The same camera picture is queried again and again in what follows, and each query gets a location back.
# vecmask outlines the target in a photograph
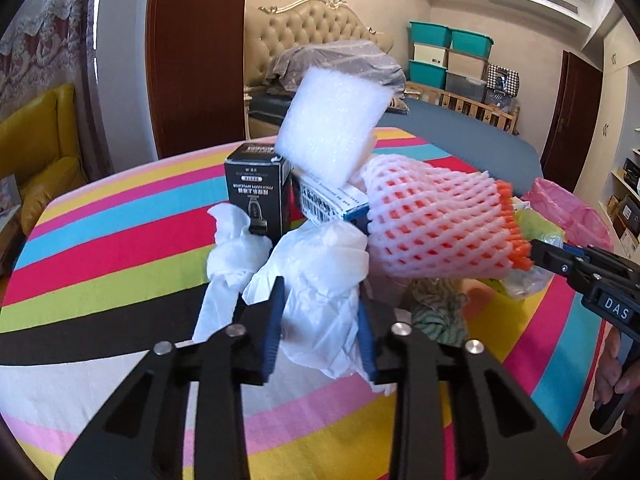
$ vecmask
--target human hand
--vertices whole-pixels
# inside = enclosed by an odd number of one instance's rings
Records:
[[[626,407],[626,412],[635,415],[640,412],[640,360],[622,375],[622,364],[618,361],[620,354],[620,331],[612,328],[605,341],[604,351],[598,361],[593,401],[609,403],[614,394],[626,394],[638,390]]]

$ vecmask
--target foam fruit net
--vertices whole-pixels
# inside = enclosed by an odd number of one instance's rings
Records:
[[[533,266],[509,184],[402,155],[375,156],[360,176],[369,197],[373,271],[396,278],[503,278]]]

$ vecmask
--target metal screw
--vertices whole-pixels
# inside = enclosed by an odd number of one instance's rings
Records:
[[[172,345],[168,341],[161,341],[161,342],[155,344],[155,346],[154,346],[154,354],[156,354],[156,355],[167,355],[173,349],[174,349],[174,345]]]
[[[240,336],[246,334],[246,328],[244,327],[244,325],[236,323],[236,324],[229,325],[228,327],[226,327],[225,328],[225,333],[229,337],[240,337]]]
[[[470,339],[465,343],[465,349],[470,354],[478,355],[484,352],[484,345],[478,339]]]
[[[393,323],[391,325],[391,332],[395,335],[399,336],[407,336],[411,333],[411,325],[407,325],[407,323]]]

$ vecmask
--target tufted headboard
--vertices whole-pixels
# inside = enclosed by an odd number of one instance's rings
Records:
[[[299,0],[290,6],[244,10],[244,85],[262,85],[273,56],[309,43],[371,40],[388,53],[393,37],[365,25],[344,0]]]

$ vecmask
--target blue mattress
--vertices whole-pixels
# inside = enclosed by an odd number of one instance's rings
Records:
[[[256,96],[250,104],[250,115],[280,125],[290,102],[287,97]],[[478,170],[510,182],[517,196],[525,194],[533,181],[542,177],[536,150],[519,137],[446,108],[416,100],[405,102],[410,110],[407,115],[385,113],[378,126],[400,128],[432,142]]]

